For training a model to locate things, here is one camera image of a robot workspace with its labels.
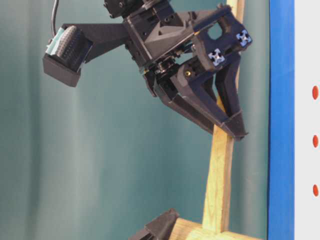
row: black plastic bracket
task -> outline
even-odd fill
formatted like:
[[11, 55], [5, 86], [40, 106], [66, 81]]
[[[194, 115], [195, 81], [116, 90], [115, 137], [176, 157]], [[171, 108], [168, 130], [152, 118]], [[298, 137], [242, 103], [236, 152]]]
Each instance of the black plastic bracket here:
[[173, 208], [146, 224], [128, 240], [169, 240], [179, 214]]
[[72, 71], [68, 67], [50, 57], [48, 54], [44, 55], [42, 61], [45, 74], [48, 74], [49, 76], [70, 87], [77, 86], [81, 76], [81, 69], [78, 72]]

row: teal curtain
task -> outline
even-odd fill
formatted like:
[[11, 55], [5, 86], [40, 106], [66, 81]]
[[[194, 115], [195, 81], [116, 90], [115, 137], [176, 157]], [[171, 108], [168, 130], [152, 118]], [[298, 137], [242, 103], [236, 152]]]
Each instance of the teal curtain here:
[[[62, 23], [119, 23], [103, 1], [61, 0]], [[174, 0], [179, 11], [218, 0]], [[201, 222], [212, 136], [146, 89], [124, 47], [85, 65], [77, 88], [46, 76], [53, 1], [0, 8], [0, 239], [127, 239], [169, 208]], [[266, 238], [268, 1], [246, 1], [254, 44], [240, 100], [249, 135], [232, 169], [232, 231]]]

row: blue border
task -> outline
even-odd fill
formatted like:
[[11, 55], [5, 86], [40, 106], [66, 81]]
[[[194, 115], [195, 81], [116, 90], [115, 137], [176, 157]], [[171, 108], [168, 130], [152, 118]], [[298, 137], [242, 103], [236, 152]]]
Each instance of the blue border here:
[[295, 1], [270, 0], [268, 239], [294, 240]]

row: black clamp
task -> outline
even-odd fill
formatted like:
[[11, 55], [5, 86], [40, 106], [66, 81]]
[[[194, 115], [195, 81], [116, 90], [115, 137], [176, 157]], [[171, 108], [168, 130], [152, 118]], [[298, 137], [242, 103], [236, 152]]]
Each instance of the black clamp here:
[[178, 218], [179, 214], [174, 209], [170, 209], [146, 224], [144, 229], [128, 240], [169, 240]]

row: wooden beam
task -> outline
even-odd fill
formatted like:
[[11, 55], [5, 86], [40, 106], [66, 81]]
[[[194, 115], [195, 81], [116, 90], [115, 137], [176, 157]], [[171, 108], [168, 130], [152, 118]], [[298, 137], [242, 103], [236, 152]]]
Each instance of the wooden beam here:
[[[242, 22], [245, 0], [227, 0], [232, 13]], [[236, 77], [238, 86], [239, 71]], [[231, 168], [234, 140], [218, 127], [214, 127], [209, 174], [204, 200], [202, 227], [217, 234], [229, 228]]]
[[201, 224], [178, 218], [169, 240], [258, 240], [233, 232], [215, 234]]

